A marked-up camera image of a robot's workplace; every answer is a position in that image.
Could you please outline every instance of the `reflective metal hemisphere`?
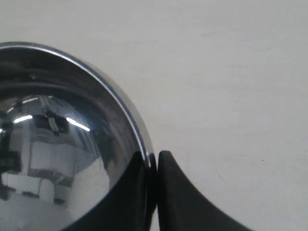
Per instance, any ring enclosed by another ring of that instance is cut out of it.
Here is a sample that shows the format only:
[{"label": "reflective metal hemisphere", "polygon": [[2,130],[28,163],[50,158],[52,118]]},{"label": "reflective metal hemisphere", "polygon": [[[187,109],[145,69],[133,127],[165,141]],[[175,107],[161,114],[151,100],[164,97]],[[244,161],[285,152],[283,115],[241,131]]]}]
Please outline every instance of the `reflective metal hemisphere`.
[{"label": "reflective metal hemisphere", "polygon": [[47,46],[0,44],[2,230],[148,229],[152,152],[103,72]]}]

